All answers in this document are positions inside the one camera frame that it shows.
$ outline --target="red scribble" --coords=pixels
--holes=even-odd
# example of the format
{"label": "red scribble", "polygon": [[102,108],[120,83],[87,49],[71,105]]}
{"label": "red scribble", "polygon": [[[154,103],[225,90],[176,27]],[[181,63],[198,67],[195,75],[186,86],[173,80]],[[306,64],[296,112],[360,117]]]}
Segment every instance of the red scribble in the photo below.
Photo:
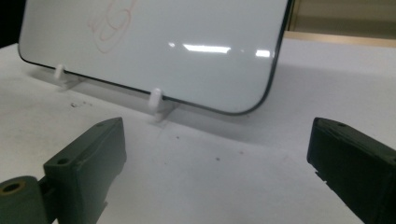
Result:
{"label": "red scribble", "polygon": [[132,9],[137,0],[127,8],[117,8],[122,0],[111,0],[106,9],[88,21],[95,45],[102,53],[109,53],[122,40],[132,19]]}

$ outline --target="white panel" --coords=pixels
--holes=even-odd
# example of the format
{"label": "white panel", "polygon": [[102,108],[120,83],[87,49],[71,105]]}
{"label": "white panel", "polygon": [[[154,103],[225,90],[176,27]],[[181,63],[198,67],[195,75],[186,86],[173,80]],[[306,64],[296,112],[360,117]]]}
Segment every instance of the white panel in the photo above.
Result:
{"label": "white panel", "polygon": [[288,0],[30,0],[25,61],[225,113],[263,98]]}

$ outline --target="white clip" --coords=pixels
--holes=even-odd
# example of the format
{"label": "white clip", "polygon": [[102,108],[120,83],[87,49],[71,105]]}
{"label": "white clip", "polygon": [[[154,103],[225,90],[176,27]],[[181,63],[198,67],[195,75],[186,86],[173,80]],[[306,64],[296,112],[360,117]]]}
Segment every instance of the white clip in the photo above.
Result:
{"label": "white clip", "polygon": [[164,120],[179,103],[172,101],[165,101],[163,99],[163,91],[160,89],[154,89],[151,91],[151,95],[148,100],[148,109],[154,114],[156,122],[161,122]]}
{"label": "white clip", "polygon": [[69,89],[75,87],[78,83],[87,79],[85,77],[78,77],[75,75],[66,74],[64,72],[63,64],[58,64],[56,66],[54,77],[56,80],[61,81],[61,88],[63,91],[69,90]]}

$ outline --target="glossy white surface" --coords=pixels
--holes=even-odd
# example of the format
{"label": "glossy white surface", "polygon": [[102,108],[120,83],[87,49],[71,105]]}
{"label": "glossy white surface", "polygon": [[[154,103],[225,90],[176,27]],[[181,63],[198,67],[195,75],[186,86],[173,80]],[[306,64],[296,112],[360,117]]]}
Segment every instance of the glossy white surface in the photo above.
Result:
{"label": "glossy white surface", "polygon": [[20,52],[227,113],[268,86],[287,0],[29,0]]}
{"label": "glossy white surface", "polygon": [[254,112],[181,105],[160,123],[148,97],[88,80],[57,92],[53,70],[0,49],[0,181],[42,164],[94,123],[123,117],[128,161],[98,223],[359,224],[306,162],[314,117],[396,148],[396,49],[285,39]]}

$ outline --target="white table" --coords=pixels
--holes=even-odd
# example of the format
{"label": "white table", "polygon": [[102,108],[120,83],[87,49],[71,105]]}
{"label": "white table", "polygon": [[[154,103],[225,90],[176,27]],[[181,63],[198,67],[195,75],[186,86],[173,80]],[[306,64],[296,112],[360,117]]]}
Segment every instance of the white table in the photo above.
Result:
{"label": "white table", "polygon": [[128,161],[98,223],[361,223],[306,162],[314,117],[396,148],[396,49],[285,39],[266,102],[227,117],[182,105],[162,123],[148,97],[0,49],[0,182],[42,164],[96,122],[123,117]]}

